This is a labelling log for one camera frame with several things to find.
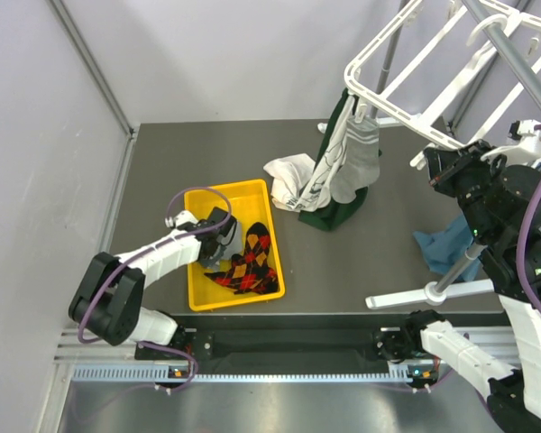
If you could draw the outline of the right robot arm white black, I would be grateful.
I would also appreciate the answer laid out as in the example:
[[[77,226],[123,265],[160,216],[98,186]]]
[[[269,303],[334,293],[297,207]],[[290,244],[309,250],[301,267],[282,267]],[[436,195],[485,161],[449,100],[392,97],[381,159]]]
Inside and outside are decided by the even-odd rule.
[[[541,172],[487,157],[484,141],[456,151],[428,148],[429,184],[455,198],[480,262],[505,310],[520,366],[489,355],[433,310],[401,329],[408,354],[434,355],[465,379],[504,432],[541,432]]]

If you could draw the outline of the grey striped sock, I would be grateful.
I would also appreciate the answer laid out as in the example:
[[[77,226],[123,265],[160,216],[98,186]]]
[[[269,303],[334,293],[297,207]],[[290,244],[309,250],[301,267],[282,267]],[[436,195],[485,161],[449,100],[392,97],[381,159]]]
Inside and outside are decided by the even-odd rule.
[[[364,117],[354,122],[354,115],[346,121],[344,135],[344,163],[330,183],[334,201],[350,204],[360,189],[368,188],[380,176],[379,124]]]

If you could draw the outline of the white clip hanger frame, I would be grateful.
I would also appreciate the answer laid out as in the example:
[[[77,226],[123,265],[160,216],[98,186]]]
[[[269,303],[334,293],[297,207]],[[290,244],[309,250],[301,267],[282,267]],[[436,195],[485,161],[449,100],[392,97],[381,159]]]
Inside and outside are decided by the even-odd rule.
[[[349,32],[353,35],[347,65],[363,48],[366,47],[383,27],[390,22],[400,9],[394,1],[354,1],[352,5],[355,8],[354,11],[351,12],[349,19],[341,26],[343,32]],[[414,59],[421,49],[423,49],[446,24],[447,20],[450,18],[450,14],[446,11],[447,7],[448,4],[445,1],[424,1],[417,14],[412,17],[411,21],[407,22],[399,33],[396,33],[398,35],[396,36],[398,40],[392,57],[388,54],[389,42],[387,41],[361,68],[360,81],[362,84],[372,90],[376,90],[378,85],[382,84],[383,74],[385,74],[386,77],[386,85],[390,84],[400,71]],[[393,92],[390,96],[390,101],[393,104],[404,108],[412,115],[422,114],[436,97],[439,96],[441,91],[455,78],[457,73],[461,71],[463,66],[477,49],[485,42],[489,41],[485,34],[481,34],[472,46],[466,44],[468,36],[476,24],[477,22],[470,14],[467,14],[462,18],[454,29],[439,43],[438,47],[434,49],[399,86],[399,88]],[[512,35],[525,29],[535,33],[541,33],[525,26],[520,26]],[[537,54],[534,62],[528,64],[532,66],[540,55],[541,52]],[[507,65],[508,69],[512,71],[508,63],[499,55],[494,56],[491,60],[494,59],[501,60]],[[540,73],[541,70],[536,75],[541,81]],[[482,126],[483,122],[492,114],[494,108],[496,108],[503,98],[508,95],[510,90],[514,88],[517,83],[518,79],[514,78],[509,83],[505,93],[500,96],[489,97],[486,107],[483,108],[479,114],[478,126],[473,133],[467,133],[465,135],[466,140],[472,139],[477,130]],[[435,124],[439,120],[446,119],[448,115],[454,112],[455,103],[462,101],[463,95],[470,89],[471,84],[461,92],[434,121],[433,127],[435,129],[446,134],[442,128],[436,128]],[[528,92],[523,91],[503,114],[500,120],[491,128],[491,131],[502,121],[504,116],[509,114],[512,106],[523,96],[529,97],[532,104],[536,106],[539,111],[535,115],[527,114],[525,118],[527,120],[536,119],[541,121],[541,109],[537,106],[536,102]],[[408,143],[396,145],[393,148],[385,150],[384,153],[394,159],[402,159],[413,170],[422,170],[425,166],[423,161],[423,149],[429,142],[412,130],[409,129],[409,131],[411,134]],[[463,143],[461,140],[456,138],[453,139]]]

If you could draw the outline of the green and white sock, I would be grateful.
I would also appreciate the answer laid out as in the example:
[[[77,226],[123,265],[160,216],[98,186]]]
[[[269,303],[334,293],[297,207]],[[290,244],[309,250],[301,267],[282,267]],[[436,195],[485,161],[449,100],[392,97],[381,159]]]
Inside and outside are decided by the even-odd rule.
[[[306,153],[267,162],[263,170],[272,178],[271,201],[280,210],[298,215],[298,221],[333,232],[364,203],[369,186],[345,180],[351,172],[351,151],[345,139],[358,98],[345,89],[325,123],[316,158]]]

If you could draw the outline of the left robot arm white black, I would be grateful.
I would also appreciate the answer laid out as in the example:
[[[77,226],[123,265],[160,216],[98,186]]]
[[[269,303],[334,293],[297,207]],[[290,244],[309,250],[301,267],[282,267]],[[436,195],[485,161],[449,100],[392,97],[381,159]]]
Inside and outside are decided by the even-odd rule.
[[[155,344],[173,358],[186,349],[176,320],[142,306],[144,291],[162,277],[199,263],[217,270],[241,249],[242,224],[228,211],[213,207],[205,219],[183,210],[165,220],[170,230],[157,241],[129,253],[95,255],[69,304],[69,318],[83,331],[117,346],[125,342]]]

